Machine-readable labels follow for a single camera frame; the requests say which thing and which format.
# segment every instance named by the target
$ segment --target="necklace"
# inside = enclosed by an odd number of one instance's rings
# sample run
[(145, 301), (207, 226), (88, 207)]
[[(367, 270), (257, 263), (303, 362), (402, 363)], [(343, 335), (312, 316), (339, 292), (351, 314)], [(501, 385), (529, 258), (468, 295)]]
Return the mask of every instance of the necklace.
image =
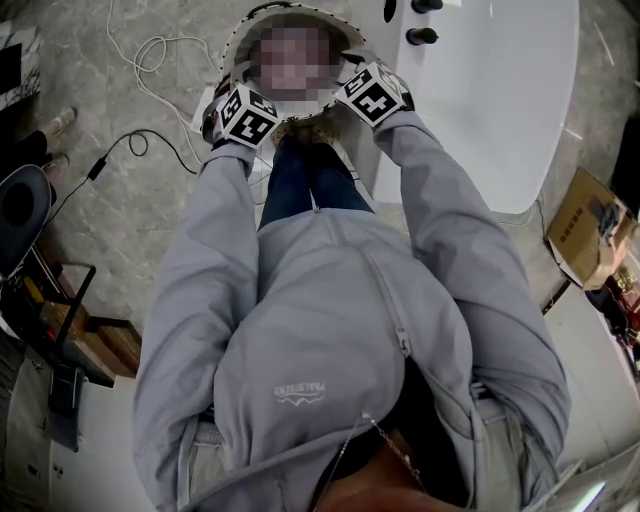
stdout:
[(365, 412), (362, 414), (362, 418), (358, 418), (355, 425), (351, 429), (351, 432), (349, 432), (349, 437), (347, 437), (345, 442), (342, 443), (342, 447), (340, 448), (340, 452), (338, 453), (338, 458), (336, 459), (336, 462), (334, 463), (333, 468), (331, 468), (331, 473), (329, 473), (329, 478), (324, 484), (324, 487), (320, 492), (320, 496), (318, 496), (318, 501), (316, 502), (316, 506), (313, 508), (313, 512), (317, 512), (318, 505), (320, 505), (320, 503), (322, 502), (322, 498), (324, 497), (324, 494), (327, 488), (329, 487), (329, 484), (331, 484), (331, 479), (333, 478), (333, 475), (338, 469), (338, 465), (340, 464), (340, 461), (342, 460), (344, 453), (347, 451), (347, 446), (349, 445), (349, 442), (351, 441), (351, 439), (353, 439), (353, 434), (355, 433), (356, 429), (358, 428), (358, 425), (360, 425), (360, 422), (362, 420), (367, 420), (373, 425), (373, 427), (377, 430), (380, 437), (382, 437), (382, 439), (385, 440), (389, 448), (391, 448), (391, 451), (393, 451), (393, 453), (396, 454), (396, 456), (402, 461), (405, 467), (409, 470), (409, 472), (411, 473), (413, 478), (416, 480), (416, 482), (418, 482), (420, 489), (422, 489), (422, 491), (425, 493), (427, 492), (424, 486), (422, 485), (422, 480), (420, 480), (420, 471), (418, 471), (411, 465), (411, 457), (409, 457), (409, 455), (407, 455), (406, 453), (402, 453), (402, 450), (400, 450), (400, 448), (398, 448), (396, 443), (393, 442), (393, 439), (391, 439), (391, 437), (389, 437), (389, 435), (382, 428), (380, 428), (378, 423), (376, 423), (376, 420), (374, 420), (369, 413)]

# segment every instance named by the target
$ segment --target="tiled floor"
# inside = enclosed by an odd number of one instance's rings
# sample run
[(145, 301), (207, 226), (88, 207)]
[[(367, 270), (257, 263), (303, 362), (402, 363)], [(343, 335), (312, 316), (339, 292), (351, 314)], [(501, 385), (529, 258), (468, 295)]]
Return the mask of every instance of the tiled floor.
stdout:
[[(148, 38), (162, 34), (207, 40), (214, 62), (232, 27), (260, 0), (115, 0), (112, 33), (132, 58)], [(314, 0), (349, 16), (348, 2)], [(548, 223), (577, 166), (606, 179), (613, 172), (624, 123), (636, 108), (636, 25), (615, 0), (581, 1), (581, 43), (576, 85), (558, 151), (544, 186), (541, 203)], [(18, 26), (39, 25), (43, 49), (43, 91), (36, 104), (36, 125), (64, 105), (79, 110), (77, 124), (60, 141), (72, 160), (57, 184), (69, 192), (120, 134), (150, 127), (178, 145), (192, 168), (184, 134), (165, 106), (136, 88), (130, 64), (107, 39), (109, 0), (10, 0), (4, 10)], [(150, 55), (149, 65), (160, 53)], [(206, 84), (219, 76), (195, 42), (169, 45), (164, 64), (144, 77), (154, 91), (179, 106), (190, 118)], [(193, 137), (200, 153), (206, 146)], [(159, 260), (171, 238), (193, 179), (182, 171), (171, 150), (150, 140), (144, 158), (132, 156), (126, 144), (112, 153), (108, 171), (90, 183), (56, 218), (47, 239), (68, 261), (96, 265), (98, 274), (85, 300), (94, 314), (131, 319), (141, 328), (147, 296)], [(263, 189), (256, 188), (256, 199)], [(376, 205), (380, 216), (406, 229), (398, 205)], [(512, 235), (540, 304), (562, 276), (542, 244), (540, 214), (498, 216)]]

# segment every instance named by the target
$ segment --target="black cable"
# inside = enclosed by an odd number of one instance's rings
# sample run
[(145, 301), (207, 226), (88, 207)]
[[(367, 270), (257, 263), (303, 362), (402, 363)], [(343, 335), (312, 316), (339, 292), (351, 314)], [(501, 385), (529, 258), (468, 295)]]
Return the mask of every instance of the black cable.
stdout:
[[(120, 136), (113, 144), (111, 144), (111, 147), (108, 149), (108, 151), (105, 153), (105, 155), (101, 158), (98, 159), (98, 161), (94, 164), (94, 166), (91, 168), (91, 171), (89, 171), (89, 174), (87, 175), (87, 177), (82, 181), (82, 183), (80, 183), (80, 185), (78, 185), (76, 188), (73, 189), (73, 191), (67, 195), (67, 197), (64, 198), (64, 201), (62, 201), (62, 204), (58, 207), (58, 209), (56, 210), (56, 212), (49, 218), (49, 220), (47, 220), (47, 222), (45, 222), (44, 226), (42, 227), (42, 229), (44, 230), (44, 228), (46, 228), (49, 223), (56, 218), (56, 216), (58, 215), (58, 213), (60, 213), (60, 210), (62, 210), (62, 207), (66, 204), (66, 202), (71, 198), (71, 196), (73, 194), (75, 194), (78, 189), (80, 187), (82, 187), (82, 185), (84, 185), (87, 181), (91, 180), (91, 181), (95, 181), (95, 179), (98, 177), (98, 175), (100, 174), (100, 172), (102, 171), (102, 169), (104, 169), (104, 166), (107, 165), (107, 157), (109, 156), (109, 154), (111, 153), (111, 151), (113, 151), (113, 148), (115, 148), (118, 143), (124, 139), (126, 139), (127, 137), (129, 138), (128, 143), (129, 143), (129, 151), (131, 151), (131, 153), (134, 156), (137, 157), (142, 157), (145, 156), (147, 154), (147, 152), (149, 151), (149, 139), (147, 139), (147, 137), (144, 135), (145, 133), (153, 133), (156, 137), (158, 137), (159, 139), (161, 139), (167, 146), (169, 146), (173, 152), (176, 155), (176, 158), (178, 159), (178, 161), (180, 162), (180, 165), (190, 174), (193, 175), (197, 175), (198, 173), (195, 171), (192, 171), (191, 169), (189, 169), (184, 161), (182, 160), (182, 158), (180, 157), (180, 154), (178, 153), (178, 150), (175, 148), (175, 146), (173, 144), (171, 144), (171, 142), (169, 142), (164, 135), (162, 135), (161, 133), (158, 133), (155, 130), (149, 130), (146, 128), (141, 128), (139, 130), (133, 130), (132, 132), (129, 133), (125, 133), (124, 135)], [(139, 153), (136, 152), (135, 149), (133, 149), (133, 137), (134, 135), (137, 135), (138, 137), (142, 138), (142, 140), (144, 141), (144, 149), (142, 151), (140, 151)]]

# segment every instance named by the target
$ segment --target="zipper pull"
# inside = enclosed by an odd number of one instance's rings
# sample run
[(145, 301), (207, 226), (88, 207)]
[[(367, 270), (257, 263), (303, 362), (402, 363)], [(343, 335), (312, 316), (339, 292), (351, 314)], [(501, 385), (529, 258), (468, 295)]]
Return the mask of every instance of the zipper pull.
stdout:
[(402, 327), (396, 327), (396, 339), (398, 340), (400, 353), (404, 357), (409, 357), (411, 355), (411, 345), (409, 344), (409, 335), (407, 334), (407, 331)]

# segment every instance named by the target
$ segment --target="fiducial marker cube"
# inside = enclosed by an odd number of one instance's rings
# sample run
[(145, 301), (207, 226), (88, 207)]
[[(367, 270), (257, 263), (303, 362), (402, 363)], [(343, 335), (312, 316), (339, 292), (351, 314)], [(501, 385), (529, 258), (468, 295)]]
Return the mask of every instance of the fiducial marker cube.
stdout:
[(240, 83), (218, 110), (222, 136), (254, 149), (280, 124), (273, 102)]
[(335, 97), (371, 127), (404, 107), (399, 83), (376, 62), (347, 82)]

